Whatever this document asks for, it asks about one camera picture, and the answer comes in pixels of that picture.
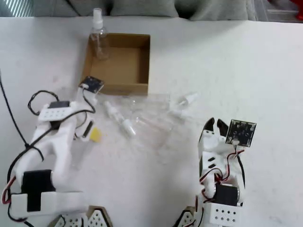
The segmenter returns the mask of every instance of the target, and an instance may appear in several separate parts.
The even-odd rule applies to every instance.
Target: black circuit board
[[[88,85],[89,88],[87,88],[86,90],[96,94],[99,92],[99,90],[102,89],[102,87],[104,86],[104,81],[94,78],[94,77],[86,77],[81,84],[86,84]]]
[[[233,141],[238,141],[237,145],[250,147],[256,126],[256,123],[231,120],[225,143],[233,144]]]

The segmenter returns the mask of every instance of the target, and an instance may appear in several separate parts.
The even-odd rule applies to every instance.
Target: yellow sponge
[[[101,132],[98,128],[93,128],[90,134],[90,140],[94,141],[95,143],[99,143],[101,141]]]

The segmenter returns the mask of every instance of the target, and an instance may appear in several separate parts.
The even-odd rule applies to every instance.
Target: gray sofa
[[[254,0],[32,0],[36,17],[164,16],[189,20],[256,20]]]

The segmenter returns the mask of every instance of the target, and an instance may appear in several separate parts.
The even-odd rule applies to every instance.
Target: spray bottle
[[[95,56],[99,60],[109,58],[109,45],[107,40],[107,30],[103,26],[102,9],[95,8],[93,11],[93,27],[90,33],[93,42]]]

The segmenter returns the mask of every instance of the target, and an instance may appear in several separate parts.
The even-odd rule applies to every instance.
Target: open cardboard box
[[[147,94],[150,36],[110,33],[108,42],[109,59],[99,60],[89,39],[81,80],[87,76],[103,80],[105,94]]]

